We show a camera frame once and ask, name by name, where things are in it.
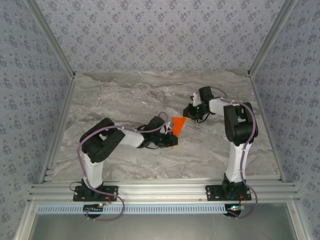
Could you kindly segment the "small black circuit board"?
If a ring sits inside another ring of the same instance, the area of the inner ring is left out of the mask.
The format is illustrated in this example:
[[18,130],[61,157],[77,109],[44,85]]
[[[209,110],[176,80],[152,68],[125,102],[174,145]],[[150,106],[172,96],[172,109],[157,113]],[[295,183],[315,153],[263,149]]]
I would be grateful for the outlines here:
[[225,205],[226,209],[226,216],[230,217],[238,217],[242,210],[245,209],[245,206],[239,205],[239,204],[226,204]]
[[85,204],[82,208],[84,213],[102,213],[104,210],[103,204]]

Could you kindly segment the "aluminium frame post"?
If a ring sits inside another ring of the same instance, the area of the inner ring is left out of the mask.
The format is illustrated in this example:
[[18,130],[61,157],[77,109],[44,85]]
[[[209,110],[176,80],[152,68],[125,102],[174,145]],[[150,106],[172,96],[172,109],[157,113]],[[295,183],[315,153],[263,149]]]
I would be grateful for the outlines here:
[[271,49],[297,2],[298,0],[284,0],[248,69],[248,76],[251,79],[256,75],[260,66],[264,62],[269,50]]
[[55,37],[53,31],[51,30],[45,15],[42,13],[40,7],[38,6],[36,0],[23,0],[30,13],[32,14],[34,20],[42,31],[47,43],[51,47],[53,53],[59,60],[62,68],[66,72],[67,76],[71,79],[74,78],[74,71],[69,63],[65,53],[63,52],[58,39]]

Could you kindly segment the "grey metal panel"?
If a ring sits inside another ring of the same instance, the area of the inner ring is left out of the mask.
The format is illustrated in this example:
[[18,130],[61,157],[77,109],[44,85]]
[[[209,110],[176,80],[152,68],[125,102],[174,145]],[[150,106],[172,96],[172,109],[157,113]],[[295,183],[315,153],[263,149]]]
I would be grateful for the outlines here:
[[314,240],[299,205],[261,203],[245,219],[223,214],[124,214],[114,221],[83,214],[24,212],[14,240]]

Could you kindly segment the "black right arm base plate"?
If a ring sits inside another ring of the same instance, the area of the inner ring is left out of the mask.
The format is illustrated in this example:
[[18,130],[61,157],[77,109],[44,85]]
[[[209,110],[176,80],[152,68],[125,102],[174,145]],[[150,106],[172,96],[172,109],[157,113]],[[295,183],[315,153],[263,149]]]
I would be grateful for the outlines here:
[[252,200],[251,191],[244,185],[224,187],[222,185],[207,185],[205,187],[208,201],[240,201]]

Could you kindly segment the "aluminium side rail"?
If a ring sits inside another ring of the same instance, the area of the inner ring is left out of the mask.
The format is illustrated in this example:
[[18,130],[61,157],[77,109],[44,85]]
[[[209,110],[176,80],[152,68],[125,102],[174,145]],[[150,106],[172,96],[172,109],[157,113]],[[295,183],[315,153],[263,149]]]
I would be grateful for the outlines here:
[[62,109],[55,126],[52,141],[50,143],[47,156],[45,158],[43,168],[39,177],[39,184],[52,181],[52,177],[55,173],[56,157],[60,151],[64,132],[67,125],[70,106],[75,89],[75,77],[72,76],[68,85],[68,89],[63,101]]
[[272,132],[271,132],[271,129],[270,129],[270,126],[269,126],[269,123],[268,123],[268,119],[267,119],[266,113],[265,113],[264,108],[263,108],[263,104],[262,104],[262,101],[261,101],[261,98],[260,98],[256,83],[255,83],[255,81],[254,81],[254,79],[252,77],[250,77],[250,83],[251,83],[251,86],[252,86],[252,89],[253,89],[253,93],[254,93],[255,99],[257,101],[257,105],[258,105],[258,107],[260,109],[260,112],[261,112],[261,117],[262,117],[262,120],[263,120],[263,123],[264,123],[264,126],[265,126],[266,133],[268,135],[268,139],[269,139],[271,148],[273,150],[273,154],[274,154],[274,157],[275,157],[275,160],[276,160],[276,163],[277,163],[277,167],[278,167],[278,171],[279,171],[280,180],[283,183],[285,183],[285,182],[287,182],[287,179],[286,179],[286,176],[285,176],[285,172],[283,170],[281,159],[279,157],[279,154],[278,154],[278,151],[277,151],[277,148],[276,148],[276,144],[275,144],[275,141],[274,141],[273,136],[272,136]]

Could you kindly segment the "orange paper sheet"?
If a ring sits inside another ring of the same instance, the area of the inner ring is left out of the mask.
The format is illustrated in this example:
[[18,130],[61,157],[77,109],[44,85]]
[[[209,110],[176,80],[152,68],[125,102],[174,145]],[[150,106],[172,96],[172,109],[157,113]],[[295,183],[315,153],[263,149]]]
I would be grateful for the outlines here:
[[177,138],[179,137],[179,135],[184,127],[185,121],[186,121],[186,119],[184,119],[183,116],[174,116],[171,118],[171,122],[174,123],[173,128],[172,128],[172,133]]

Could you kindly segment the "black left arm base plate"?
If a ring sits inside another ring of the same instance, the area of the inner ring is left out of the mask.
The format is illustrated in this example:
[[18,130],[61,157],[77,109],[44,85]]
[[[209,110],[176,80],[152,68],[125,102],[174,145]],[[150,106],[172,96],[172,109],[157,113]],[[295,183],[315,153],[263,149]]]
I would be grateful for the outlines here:
[[98,191],[108,193],[108,195],[98,193],[87,185],[78,185],[74,189],[74,202],[116,202],[119,187],[116,185],[101,185],[97,188]]

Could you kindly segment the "aluminium frame beam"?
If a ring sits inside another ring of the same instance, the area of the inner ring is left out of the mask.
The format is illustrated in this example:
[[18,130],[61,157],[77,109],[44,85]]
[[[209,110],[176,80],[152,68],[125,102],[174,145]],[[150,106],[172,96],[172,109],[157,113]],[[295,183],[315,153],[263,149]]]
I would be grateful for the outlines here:
[[[220,185],[220,179],[182,178],[106,181],[107,186],[118,186],[118,194],[126,203],[204,203],[207,201],[205,187]],[[253,199],[259,203],[298,202],[298,189],[294,183],[282,182],[277,176],[247,179],[256,192]],[[70,203],[73,192],[69,182],[44,182],[32,185],[27,200],[37,203]]]

